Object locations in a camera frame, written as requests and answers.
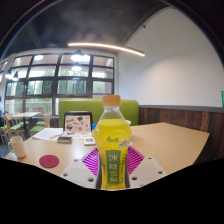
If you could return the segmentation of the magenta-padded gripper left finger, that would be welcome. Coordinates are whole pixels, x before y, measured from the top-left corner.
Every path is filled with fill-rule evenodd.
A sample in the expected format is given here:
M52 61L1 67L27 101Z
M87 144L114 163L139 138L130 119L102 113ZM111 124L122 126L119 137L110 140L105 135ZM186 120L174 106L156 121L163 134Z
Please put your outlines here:
M99 154L94 148L82 159L73 159L61 173L61 177L84 188L99 189L99 172Z

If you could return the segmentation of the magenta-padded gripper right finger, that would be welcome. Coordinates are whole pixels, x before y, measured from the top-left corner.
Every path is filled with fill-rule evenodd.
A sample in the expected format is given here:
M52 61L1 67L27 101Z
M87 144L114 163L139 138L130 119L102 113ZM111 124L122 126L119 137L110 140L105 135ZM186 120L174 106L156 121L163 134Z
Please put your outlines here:
M126 186L140 188L166 176L166 172L152 156L144 156L129 147L126 156Z

